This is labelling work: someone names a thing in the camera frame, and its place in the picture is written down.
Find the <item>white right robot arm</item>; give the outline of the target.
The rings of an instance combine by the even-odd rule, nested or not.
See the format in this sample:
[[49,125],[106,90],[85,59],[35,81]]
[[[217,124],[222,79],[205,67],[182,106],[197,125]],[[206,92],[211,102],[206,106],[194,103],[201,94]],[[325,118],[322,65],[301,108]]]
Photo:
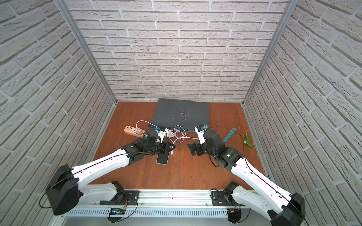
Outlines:
[[305,220],[305,200],[270,181],[246,157],[232,147],[226,147],[220,135],[204,126],[195,127],[198,142],[189,144],[192,155],[208,154],[213,163],[242,179],[254,189],[250,192],[231,182],[223,190],[223,201],[230,206],[243,205],[259,213],[273,226],[300,226]]

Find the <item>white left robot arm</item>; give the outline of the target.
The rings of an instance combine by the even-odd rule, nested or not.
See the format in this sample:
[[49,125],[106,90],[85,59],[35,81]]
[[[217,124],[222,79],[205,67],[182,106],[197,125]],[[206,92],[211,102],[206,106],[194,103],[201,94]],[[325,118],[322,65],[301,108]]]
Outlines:
[[69,167],[60,166],[45,188],[50,208],[55,216],[67,213],[85,197],[81,191],[90,182],[122,167],[131,165],[147,154],[165,154],[176,148],[169,141],[148,144],[141,138],[123,146],[121,149],[84,165]]

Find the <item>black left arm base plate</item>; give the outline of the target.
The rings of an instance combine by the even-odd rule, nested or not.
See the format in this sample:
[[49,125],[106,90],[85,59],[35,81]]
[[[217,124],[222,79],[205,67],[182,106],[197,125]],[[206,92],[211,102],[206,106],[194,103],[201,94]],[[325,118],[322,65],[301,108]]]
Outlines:
[[100,205],[116,206],[116,205],[136,205],[139,199],[139,190],[125,190],[118,181],[109,183],[111,189],[116,193],[109,200],[101,200]]

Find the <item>smartphone with green case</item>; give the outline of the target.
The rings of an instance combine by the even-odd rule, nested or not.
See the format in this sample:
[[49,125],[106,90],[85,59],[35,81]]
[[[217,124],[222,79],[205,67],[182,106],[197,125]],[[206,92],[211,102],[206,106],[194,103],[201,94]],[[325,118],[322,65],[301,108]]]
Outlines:
[[160,165],[167,165],[169,161],[169,153],[161,153],[157,155],[156,163]]

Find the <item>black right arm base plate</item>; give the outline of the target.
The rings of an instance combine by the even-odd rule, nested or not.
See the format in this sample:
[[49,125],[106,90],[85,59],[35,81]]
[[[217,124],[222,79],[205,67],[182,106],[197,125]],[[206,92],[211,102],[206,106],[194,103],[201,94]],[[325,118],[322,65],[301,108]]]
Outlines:
[[224,190],[213,188],[209,191],[209,196],[213,206],[237,206],[232,194],[235,188],[239,187],[236,182],[231,182]]

